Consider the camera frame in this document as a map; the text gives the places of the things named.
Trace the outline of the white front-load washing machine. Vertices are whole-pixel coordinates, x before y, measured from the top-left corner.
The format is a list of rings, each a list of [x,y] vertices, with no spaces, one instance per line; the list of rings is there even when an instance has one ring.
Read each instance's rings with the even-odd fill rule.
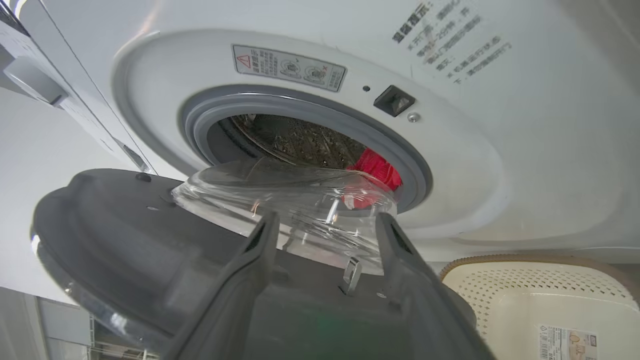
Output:
[[[640,263],[640,0],[0,0],[0,45],[136,170],[293,117],[392,163],[428,260]]]

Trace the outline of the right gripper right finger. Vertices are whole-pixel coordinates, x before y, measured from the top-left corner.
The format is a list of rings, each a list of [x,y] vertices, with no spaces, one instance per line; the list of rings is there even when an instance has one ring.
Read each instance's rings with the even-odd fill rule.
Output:
[[[413,360],[496,360],[471,305],[426,264],[396,219],[379,213],[375,234],[384,292],[407,325]]]

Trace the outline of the red fleece garment white trim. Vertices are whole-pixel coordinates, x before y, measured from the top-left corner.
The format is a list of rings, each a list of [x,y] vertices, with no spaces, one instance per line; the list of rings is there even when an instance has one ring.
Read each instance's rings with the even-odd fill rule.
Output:
[[[372,183],[379,189],[377,193],[345,194],[342,200],[350,210],[370,207],[383,198],[382,192],[391,193],[403,184],[400,174],[390,162],[370,148],[366,148],[358,161],[346,169],[366,173],[375,178]]]

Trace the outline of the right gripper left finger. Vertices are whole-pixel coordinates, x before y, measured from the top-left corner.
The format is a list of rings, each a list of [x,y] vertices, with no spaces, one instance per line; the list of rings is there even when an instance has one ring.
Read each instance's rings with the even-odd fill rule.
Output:
[[[280,225],[276,212],[262,216],[162,360],[243,360],[256,299],[271,282]]]

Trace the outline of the white perforated basket brown rim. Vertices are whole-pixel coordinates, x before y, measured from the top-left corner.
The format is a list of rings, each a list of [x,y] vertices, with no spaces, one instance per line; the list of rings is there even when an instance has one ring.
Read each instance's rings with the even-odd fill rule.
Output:
[[[640,286],[611,265],[483,255],[454,260],[439,277],[471,306],[497,360],[640,360]]]

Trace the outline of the dark round washer door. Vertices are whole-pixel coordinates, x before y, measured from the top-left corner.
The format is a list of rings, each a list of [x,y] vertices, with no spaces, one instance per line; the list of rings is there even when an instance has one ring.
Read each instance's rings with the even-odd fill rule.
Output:
[[[86,170],[46,194],[32,249],[76,303],[120,337],[158,354],[263,215],[279,216],[270,283],[254,303],[243,360],[413,360],[407,324],[385,293],[376,219],[343,196],[377,193],[354,170],[270,159],[201,170],[181,182]]]

